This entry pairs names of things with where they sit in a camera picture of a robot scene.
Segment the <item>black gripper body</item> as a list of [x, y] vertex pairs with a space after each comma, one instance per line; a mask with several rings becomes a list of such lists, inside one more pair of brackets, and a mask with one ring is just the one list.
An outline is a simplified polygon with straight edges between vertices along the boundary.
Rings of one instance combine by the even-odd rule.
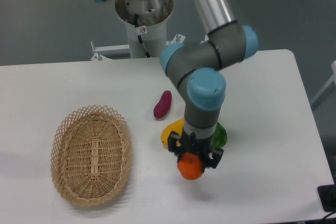
[[186, 153], [191, 153], [193, 155], [197, 155], [199, 158], [208, 158], [209, 153], [212, 150], [213, 135], [207, 138], [197, 138], [197, 135], [192, 132], [188, 135], [185, 131], [182, 132], [181, 139], [181, 157], [183, 157]]

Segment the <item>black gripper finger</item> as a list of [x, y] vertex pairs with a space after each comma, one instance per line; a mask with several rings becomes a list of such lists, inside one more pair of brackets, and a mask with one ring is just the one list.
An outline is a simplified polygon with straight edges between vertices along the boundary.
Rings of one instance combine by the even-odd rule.
[[211, 148], [207, 153], [201, 155], [201, 161], [203, 163], [202, 172], [205, 172], [206, 168], [215, 169], [220, 163], [224, 150], [222, 148]]
[[171, 153], [174, 153], [174, 155], [177, 157], [178, 162], [182, 159], [182, 156], [184, 154], [184, 148], [180, 140], [181, 136], [175, 131], [171, 131], [167, 139], [168, 149]]

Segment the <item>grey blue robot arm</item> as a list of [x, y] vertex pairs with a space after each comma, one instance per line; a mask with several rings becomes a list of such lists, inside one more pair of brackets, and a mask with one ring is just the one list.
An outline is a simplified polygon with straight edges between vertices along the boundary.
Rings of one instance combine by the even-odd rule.
[[172, 132], [167, 140], [181, 173], [191, 170], [192, 159], [201, 172], [219, 164], [224, 151], [212, 142], [225, 99], [226, 81], [220, 71], [253, 56], [259, 47], [255, 31], [237, 22], [228, 0], [194, 3], [207, 41], [189, 47], [178, 42], [167, 45], [166, 32], [153, 29], [170, 16], [172, 0], [115, 0], [119, 17], [130, 27], [131, 56], [158, 57], [185, 101], [182, 133]]

